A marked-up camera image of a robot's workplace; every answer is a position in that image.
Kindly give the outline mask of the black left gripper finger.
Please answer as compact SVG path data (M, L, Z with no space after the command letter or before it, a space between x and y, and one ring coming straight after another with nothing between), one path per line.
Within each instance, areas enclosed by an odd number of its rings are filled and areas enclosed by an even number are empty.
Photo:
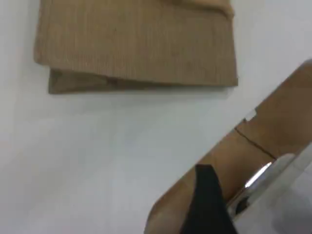
M212 165L195 166L195 189L181 234L236 234Z

